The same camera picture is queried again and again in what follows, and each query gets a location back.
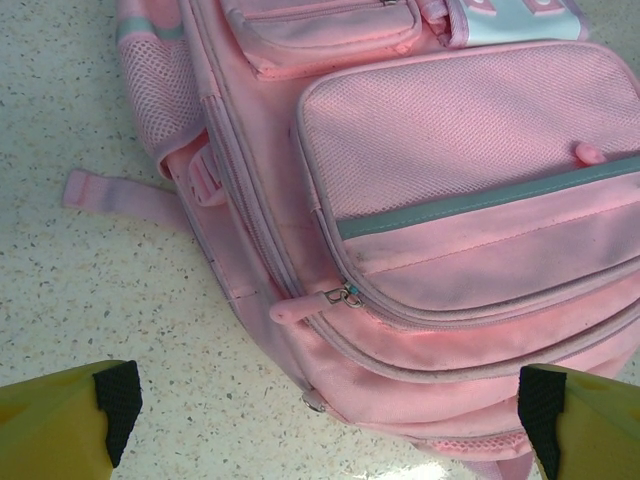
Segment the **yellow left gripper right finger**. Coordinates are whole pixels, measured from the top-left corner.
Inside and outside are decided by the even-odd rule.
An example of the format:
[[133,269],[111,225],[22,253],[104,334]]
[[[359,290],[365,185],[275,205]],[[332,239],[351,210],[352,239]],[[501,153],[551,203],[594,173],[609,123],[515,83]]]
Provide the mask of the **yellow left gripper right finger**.
[[518,416],[542,478],[639,478],[637,386],[559,366],[525,366]]

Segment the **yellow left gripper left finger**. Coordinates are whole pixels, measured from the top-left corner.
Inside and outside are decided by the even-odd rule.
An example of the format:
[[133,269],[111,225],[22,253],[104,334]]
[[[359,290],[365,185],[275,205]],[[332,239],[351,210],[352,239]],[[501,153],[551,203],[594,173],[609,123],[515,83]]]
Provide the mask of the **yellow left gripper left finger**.
[[1,388],[3,479],[109,479],[142,409],[137,363],[107,360]]

